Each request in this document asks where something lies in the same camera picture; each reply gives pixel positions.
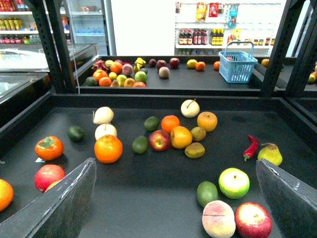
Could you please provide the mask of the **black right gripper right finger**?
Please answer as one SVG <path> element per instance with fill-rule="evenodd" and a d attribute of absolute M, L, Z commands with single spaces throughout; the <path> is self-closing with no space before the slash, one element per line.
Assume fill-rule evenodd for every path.
<path fill-rule="evenodd" d="M 261 192 L 284 238 L 317 236 L 317 190 L 263 159 L 256 163 Z"/>

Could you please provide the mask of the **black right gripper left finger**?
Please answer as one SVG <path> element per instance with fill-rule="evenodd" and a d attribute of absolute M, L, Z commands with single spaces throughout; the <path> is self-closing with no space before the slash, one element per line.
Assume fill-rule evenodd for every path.
<path fill-rule="evenodd" d="M 79 236 L 97 177 L 88 158 L 62 181 L 3 221 L 2 238 L 76 238 Z"/>

